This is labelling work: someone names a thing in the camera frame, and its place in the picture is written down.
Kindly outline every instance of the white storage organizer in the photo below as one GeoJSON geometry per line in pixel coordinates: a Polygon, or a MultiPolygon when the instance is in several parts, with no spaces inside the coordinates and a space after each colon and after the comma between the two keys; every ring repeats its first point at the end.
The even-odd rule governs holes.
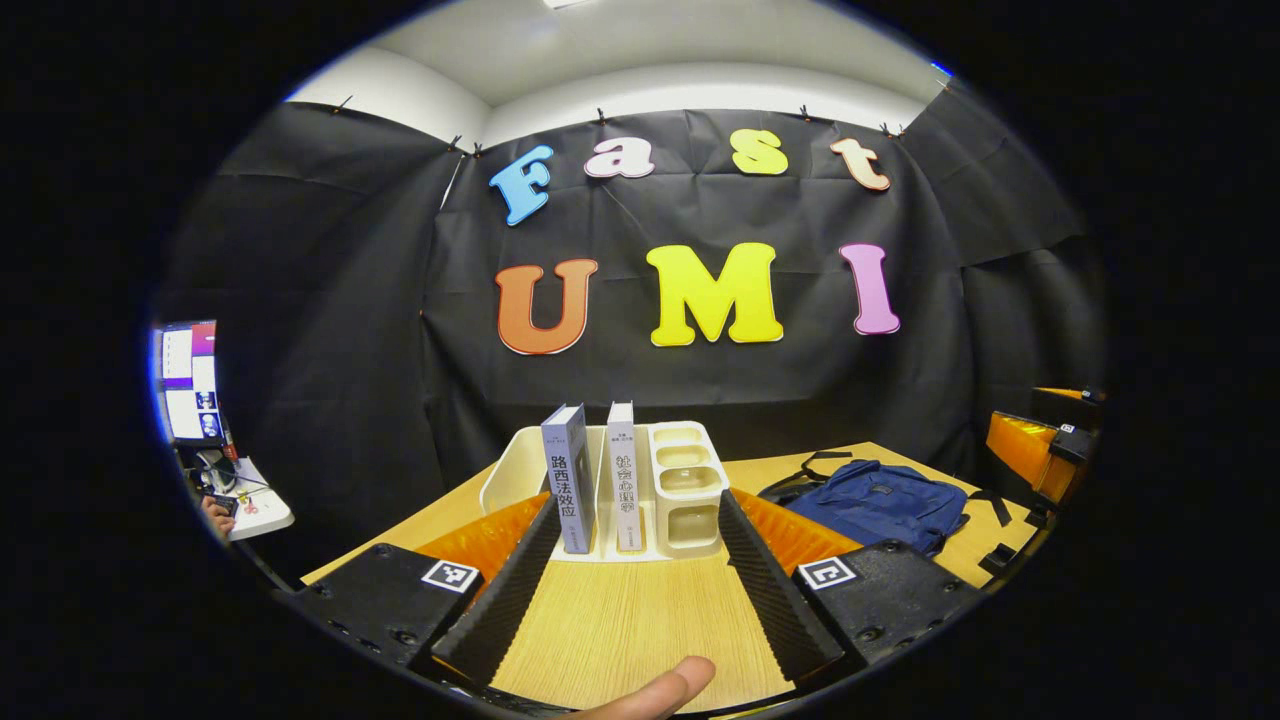
{"type": "MultiPolygon", "coordinates": [[[[614,530],[613,456],[604,425],[588,425],[586,447],[595,484],[595,536],[591,552],[571,555],[556,543],[552,560],[570,562],[650,562],[714,555],[721,548],[719,496],[728,477],[700,423],[636,424],[636,502],[644,525],[644,551],[618,552],[614,530]]],[[[547,477],[541,428],[518,430],[484,487],[485,515],[541,492],[547,477]]]]}

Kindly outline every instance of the colorful foam letter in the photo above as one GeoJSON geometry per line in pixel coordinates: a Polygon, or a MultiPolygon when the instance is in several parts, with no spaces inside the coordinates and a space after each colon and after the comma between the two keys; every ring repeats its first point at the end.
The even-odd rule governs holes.
{"type": "Polygon", "coordinates": [[[888,307],[888,290],[881,261],[884,250],[874,245],[846,245],[840,254],[854,270],[854,292],[858,296],[858,319],[854,329],[860,334],[888,334],[897,332],[901,323],[888,307]]]}
{"type": "Polygon", "coordinates": [[[782,141],[767,129],[736,129],[728,136],[728,143],[737,150],[733,164],[744,173],[781,176],[787,172],[787,156],[778,150],[782,141]]]}
{"type": "Polygon", "coordinates": [[[515,227],[516,223],[534,214],[543,205],[547,205],[547,193],[534,191],[534,186],[547,187],[552,181],[552,173],[547,165],[539,163],[550,158],[554,151],[539,145],[520,156],[518,160],[498,170],[498,174],[489,179],[489,187],[502,191],[502,199],[507,201],[507,224],[515,227]]]}
{"type": "Polygon", "coordinates": [[[498,337],[521,355],[554,355],[573,346],[586,329],[586,279],[599,265],[595,260],[564,260],[556,274],[564,279],[561,322],[550,329],[534,327],[534,283],[543,277],[536,265],[517,265],[498,273],[498,337]]]}
{"type": "Polygon", "coordinates": [[[649,161],[653,145],[639,137],[605,140],[596,145],[594,151],[599,155],[594,155],[582,165],[582,170],[593,178],[612,178],[613,176],[643,178],[652,173],[655,167],[649,161]]]}
{"type": "Polygon", "coordinates": [[[687,245],[654,247],[645,256],[658,268],[660,316],[649,338],[659,347],[690,345],[694,329],[685,324],[689,305],[707,340],[716,342],[736,306],[728,337],[733,342],[782,340],[782,324],[773,316],[769,264],[777,254],[763,242],[735,245],[724,260],[719,279],[712,278],[694,249],[687,245]]]}
{"type": "Polygon", "coordinates": [[[858,141],[851,137],[832,142],[831,150],[838,152],[845,159],[849,174],[854,176],[854,179],[861,183],[863,187],[867,190],[888,190],[888,178],[876,174],[876,170],[872,169],[870,161],[876,159],[874,150],[858,145],[858,141]]]}

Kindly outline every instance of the person's hand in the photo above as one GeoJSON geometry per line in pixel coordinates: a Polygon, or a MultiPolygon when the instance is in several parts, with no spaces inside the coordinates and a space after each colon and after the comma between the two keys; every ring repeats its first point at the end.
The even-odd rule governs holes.
{"type": "Polygon", "coordinates": [[[716,676],[716,665],[691,655],[639,691],[618,700],[570,712],[573,720],[666,720],[694,700],[716,676]]]}
{"type": "Polygon", "coordinates": [[[205,496],[204,500],[200,501],[200,509],[205,511],[205,515],[209,516],[209,520],[214,524],[214,528],[219,533],[221,533],[224,538],[229,536],[232,528],[236,527],[236,519],[232,518],[230,512],[228,512],[227,509],[223,507],[221,505],[214,502],[214,498],[209,497],[207,495],[205,496]]]}

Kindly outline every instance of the wooden table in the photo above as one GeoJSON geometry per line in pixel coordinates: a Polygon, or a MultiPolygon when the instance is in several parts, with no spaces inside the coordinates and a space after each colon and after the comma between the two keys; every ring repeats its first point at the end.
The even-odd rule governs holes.
{"type": "MultiPolygon", "coordinates": [[[[978,489],[874,443],[829,450],[905,465],[966,493],[978,489]]],[[[809,455],[730,461],[724,470],[730,484],[758,493],[799,470],[809,455]]],[[[815,460],[810,468],[829,474],[850,460],[815,460]]],[[[375,543],[413,550],[475,520],[480,516],[480,487],[492,469],[303,575],[302,582],[315,583],[375,543]]],[[[1021,550],[1036,534],[1024,521],[1025,507],[1005,505],[1012,521],[1001,528],[991,502],[969,501],[969,521],[934,560],[965,582],[986,585],[992,578],[978,562],[997,543],[1021,550]]],[[[685,655],[701,655],[716,662],[717,675],[686,711],[741,705],[792,689],[773,660],[737,573],[727,562],[723,548],[714,556],[667,562],[548,562],[493,685],[543,702],[591,707],[640,688],[685,655]]]]}

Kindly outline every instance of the white ceiling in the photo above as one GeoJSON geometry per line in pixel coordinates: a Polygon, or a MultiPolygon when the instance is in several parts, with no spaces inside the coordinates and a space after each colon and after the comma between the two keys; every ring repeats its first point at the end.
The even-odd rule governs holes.
{"type": "Polygon", "coordinates": [[[815,0],[456,0],[372,46],[411,58],[492,108],[614,70],[760,63],[829,73],[928,102],[945,78],[906,41],[815,0]]]}

